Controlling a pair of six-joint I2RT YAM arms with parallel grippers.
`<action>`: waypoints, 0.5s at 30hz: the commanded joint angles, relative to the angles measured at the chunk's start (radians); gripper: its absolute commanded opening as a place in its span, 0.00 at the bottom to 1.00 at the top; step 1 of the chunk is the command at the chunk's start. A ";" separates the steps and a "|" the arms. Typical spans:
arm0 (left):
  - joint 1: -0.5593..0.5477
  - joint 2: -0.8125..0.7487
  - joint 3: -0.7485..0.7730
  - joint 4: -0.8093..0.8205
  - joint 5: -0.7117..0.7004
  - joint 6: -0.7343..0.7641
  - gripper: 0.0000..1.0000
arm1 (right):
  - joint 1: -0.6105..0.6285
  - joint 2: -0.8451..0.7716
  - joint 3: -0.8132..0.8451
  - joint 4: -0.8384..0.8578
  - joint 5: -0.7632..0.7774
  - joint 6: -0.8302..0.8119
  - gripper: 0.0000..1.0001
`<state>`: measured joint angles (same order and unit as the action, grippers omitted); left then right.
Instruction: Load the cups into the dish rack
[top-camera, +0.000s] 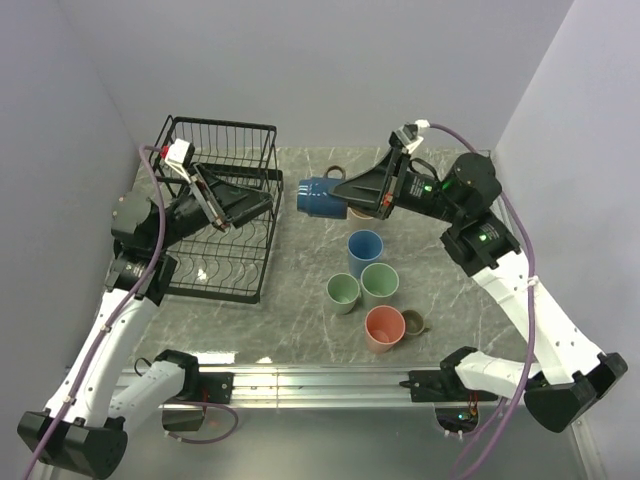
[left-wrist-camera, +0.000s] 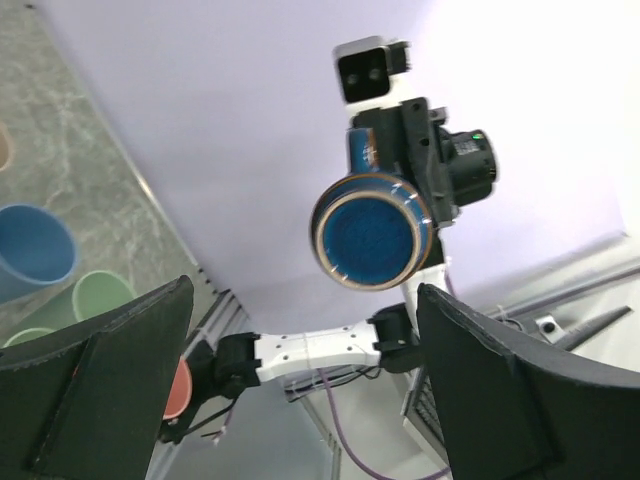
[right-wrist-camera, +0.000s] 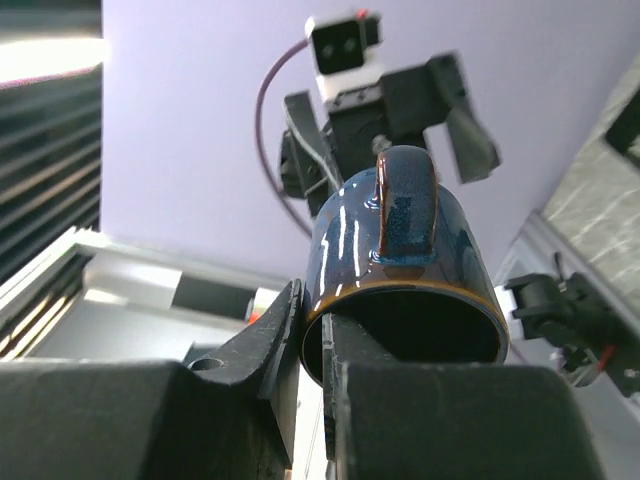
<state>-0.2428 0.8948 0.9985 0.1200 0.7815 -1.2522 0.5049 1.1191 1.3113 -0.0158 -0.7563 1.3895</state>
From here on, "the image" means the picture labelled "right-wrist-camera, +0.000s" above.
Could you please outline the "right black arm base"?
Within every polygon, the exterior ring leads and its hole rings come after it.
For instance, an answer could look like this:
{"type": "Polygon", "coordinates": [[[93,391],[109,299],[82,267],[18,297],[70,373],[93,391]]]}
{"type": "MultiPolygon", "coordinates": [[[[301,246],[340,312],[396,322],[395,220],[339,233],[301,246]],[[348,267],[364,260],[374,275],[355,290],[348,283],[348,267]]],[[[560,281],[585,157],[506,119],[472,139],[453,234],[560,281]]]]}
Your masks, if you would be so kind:
{"type": "Polygon", "coordinates": [[[555,347],[558,373],[572,386],[586,387],[605,374],[624,397],[638,395],[639,335],[584,274],[563,274],[560,253],[553,260],[555,275],[532,273],[504,285],[524,338],[555,347]]]}

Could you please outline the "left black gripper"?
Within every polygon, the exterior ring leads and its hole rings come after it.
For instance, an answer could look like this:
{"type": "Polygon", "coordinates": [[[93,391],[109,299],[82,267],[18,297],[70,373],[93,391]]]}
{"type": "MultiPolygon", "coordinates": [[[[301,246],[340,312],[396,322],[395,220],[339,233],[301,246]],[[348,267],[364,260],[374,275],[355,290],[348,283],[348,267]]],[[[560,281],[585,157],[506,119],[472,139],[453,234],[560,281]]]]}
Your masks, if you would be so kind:
{"type": "MultiPolygon", "coordinates": [[[[455,52],[386,73],[370,88],[343,95],[328,113],[340,165],[373,165],[377,137],[424,148],[424,132],[441,124],[447,127],[461,183],[487,179],[501,165],[497,144],[467,100],[455,52]]],[[[309,93],[286,96],[284,116],[279,167],[284,192],[305,200],[310,210],[320,210],[344,180],[318,127],[309,93]]]]}

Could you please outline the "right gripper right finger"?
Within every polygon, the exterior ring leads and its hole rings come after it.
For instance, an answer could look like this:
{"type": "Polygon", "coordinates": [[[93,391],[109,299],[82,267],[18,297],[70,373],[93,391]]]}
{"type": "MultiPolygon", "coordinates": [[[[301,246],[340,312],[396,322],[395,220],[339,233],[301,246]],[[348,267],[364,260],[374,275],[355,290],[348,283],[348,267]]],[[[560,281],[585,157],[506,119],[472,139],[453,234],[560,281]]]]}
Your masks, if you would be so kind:
{"type": "Polygon", "coordinates": [[[321,317],[324,432],[327,467],[325,478],[336,479],[336,419],[338,391],[350,361],[375,364],[396,362],[360,323],[337,313],[321,317]]]}

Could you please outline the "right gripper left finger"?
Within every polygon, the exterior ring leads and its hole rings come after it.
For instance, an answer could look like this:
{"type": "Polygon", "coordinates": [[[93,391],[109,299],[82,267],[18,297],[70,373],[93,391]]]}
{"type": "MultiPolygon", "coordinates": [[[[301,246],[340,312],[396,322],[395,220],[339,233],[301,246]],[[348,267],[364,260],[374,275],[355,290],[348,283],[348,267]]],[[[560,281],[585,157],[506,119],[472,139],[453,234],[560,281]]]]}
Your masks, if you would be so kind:
{"type": "Polygon", "coordinates": [[[302,297],[290,281],[258,320],[189,365],[214,389],[214,470],[292,467],[302,297]]]}

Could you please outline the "dark blue glazed mug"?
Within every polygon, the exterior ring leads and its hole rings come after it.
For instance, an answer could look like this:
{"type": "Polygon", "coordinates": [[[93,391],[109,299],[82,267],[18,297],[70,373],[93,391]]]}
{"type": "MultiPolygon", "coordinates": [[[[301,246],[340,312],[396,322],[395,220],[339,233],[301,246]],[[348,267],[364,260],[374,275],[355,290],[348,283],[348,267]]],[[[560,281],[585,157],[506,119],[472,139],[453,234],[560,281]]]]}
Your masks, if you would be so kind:
{"type": "Polygon", "coordinates": [[[319,211],[306,273],[300,355],[320,381],[322,318],[356,320],[395,358],[501,363],[508,328],[465,213],[429,153],[383,151],[319,211]]]}

